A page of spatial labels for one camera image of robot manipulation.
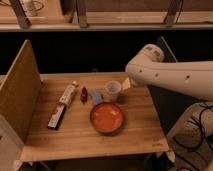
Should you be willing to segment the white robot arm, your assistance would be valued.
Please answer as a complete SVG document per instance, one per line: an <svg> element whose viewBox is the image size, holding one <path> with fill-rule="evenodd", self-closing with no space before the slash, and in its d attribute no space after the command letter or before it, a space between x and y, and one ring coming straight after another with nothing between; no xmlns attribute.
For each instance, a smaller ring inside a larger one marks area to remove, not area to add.
<svg viewBox="0 0 213 171"><path fill-rule="evenodd" d="M136 85L153 85L213 101L213 61L164 62L164 52L145 45L126 65L125 72Z"/></svg>

